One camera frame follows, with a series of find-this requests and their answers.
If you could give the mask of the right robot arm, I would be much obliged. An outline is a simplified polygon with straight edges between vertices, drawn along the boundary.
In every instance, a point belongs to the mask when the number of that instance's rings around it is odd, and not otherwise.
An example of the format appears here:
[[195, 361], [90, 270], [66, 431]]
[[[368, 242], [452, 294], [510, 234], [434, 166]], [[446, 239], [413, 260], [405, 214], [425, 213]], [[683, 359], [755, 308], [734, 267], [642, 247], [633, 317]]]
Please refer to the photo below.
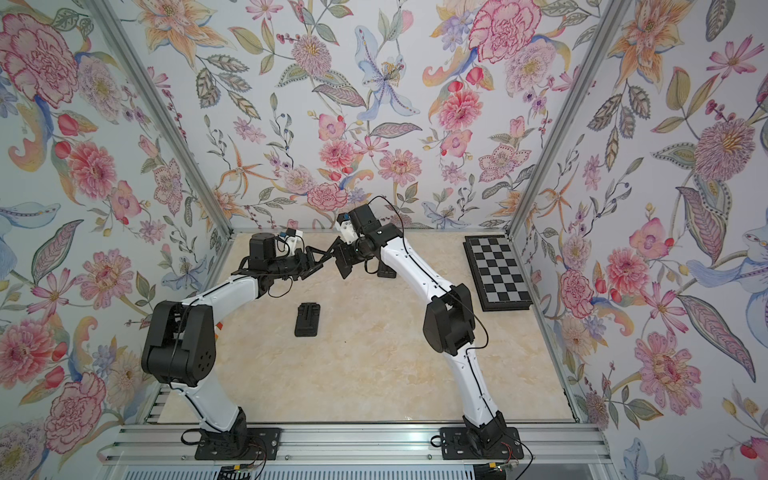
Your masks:
[[347, 277], [354, 265], [373, 258], [393, 270], [425, 305], [422, 332], [426, 342], [448, 364], [462, 402], [462, 420], [469, 447], [484, 458], [503, 447], [513, 455], [515, 439], [503, 413], [488, 390], [477, 359], [476, 316], [472, 296], [464, 284], [440, 276], [417, 254], [394, 224], [383, 224], [369, 205], [337, 216], [341, 252], [337, 266]]

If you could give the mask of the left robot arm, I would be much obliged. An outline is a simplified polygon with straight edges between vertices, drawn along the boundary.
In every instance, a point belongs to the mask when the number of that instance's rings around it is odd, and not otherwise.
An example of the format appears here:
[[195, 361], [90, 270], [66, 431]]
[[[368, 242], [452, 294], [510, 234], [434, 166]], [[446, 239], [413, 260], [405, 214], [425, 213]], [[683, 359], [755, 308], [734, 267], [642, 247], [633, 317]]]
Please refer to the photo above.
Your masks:
[[306, 245], [293, 230], [257, 233], [226, 281], [185, 300], [156, 305], [141, 368], [187, 401], [199, 421], [202, 444], [237, 451], [249, 445], [245, 413], [214, 372], [218, 322], [267, 295], [277, 280], [305, 279], [332, 257], [330, 249]]

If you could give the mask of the black white chessboard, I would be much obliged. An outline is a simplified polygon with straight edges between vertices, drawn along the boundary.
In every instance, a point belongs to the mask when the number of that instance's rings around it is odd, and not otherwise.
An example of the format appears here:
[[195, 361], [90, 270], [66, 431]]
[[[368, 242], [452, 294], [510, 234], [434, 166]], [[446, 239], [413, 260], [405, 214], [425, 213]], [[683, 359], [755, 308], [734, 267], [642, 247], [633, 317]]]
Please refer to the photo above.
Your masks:
[[531, 307], [531, 294], [505, 236], [465, 236], [463, 247], [483, 311], [522, 311]]

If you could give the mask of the aluminium front rail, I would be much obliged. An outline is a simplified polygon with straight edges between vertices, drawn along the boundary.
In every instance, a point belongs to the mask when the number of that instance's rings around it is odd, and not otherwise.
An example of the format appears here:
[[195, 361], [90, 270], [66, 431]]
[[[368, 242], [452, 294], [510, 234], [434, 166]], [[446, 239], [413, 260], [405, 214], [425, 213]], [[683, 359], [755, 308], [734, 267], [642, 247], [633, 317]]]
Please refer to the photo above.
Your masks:
[[[451, 423], [251, 423], [251, 429], [278, 429], [262, 443], [274, 454], [272, 466], [480, 464], [508, 458], [501, 451], [485, 458], [445, 459], [437, 435]], [[597, 427], [577, 423], [518, 423], [524, 457], [521, 466], [610, 465], [612, 459]], [[197, 460], [198, 435], [187, 424], [124, 426], [96, 458], [102, 465], [216, 465]]]

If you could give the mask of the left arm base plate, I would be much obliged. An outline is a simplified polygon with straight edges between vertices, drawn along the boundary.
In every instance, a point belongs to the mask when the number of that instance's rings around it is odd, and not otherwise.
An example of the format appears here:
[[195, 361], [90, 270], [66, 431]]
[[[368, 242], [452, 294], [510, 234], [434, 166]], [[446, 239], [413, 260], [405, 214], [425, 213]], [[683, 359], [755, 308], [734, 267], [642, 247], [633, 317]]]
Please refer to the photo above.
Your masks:
[[280, 428], [247, 427], [245, 432], [234, 433], [202, 430], [194, 458], [219, 462], [275, 460], [282, 433]]

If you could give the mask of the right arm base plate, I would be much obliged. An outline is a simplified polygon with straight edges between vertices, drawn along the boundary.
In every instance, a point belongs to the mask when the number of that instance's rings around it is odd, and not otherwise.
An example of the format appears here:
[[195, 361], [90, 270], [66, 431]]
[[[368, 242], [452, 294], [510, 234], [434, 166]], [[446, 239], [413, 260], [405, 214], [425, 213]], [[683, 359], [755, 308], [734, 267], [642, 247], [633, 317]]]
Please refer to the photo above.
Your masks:
[[507, 427], [488, 433], [468, 427], [439, 429], [439, 444], [444, 460], [522, 460], [525, 457], [518, 430]]

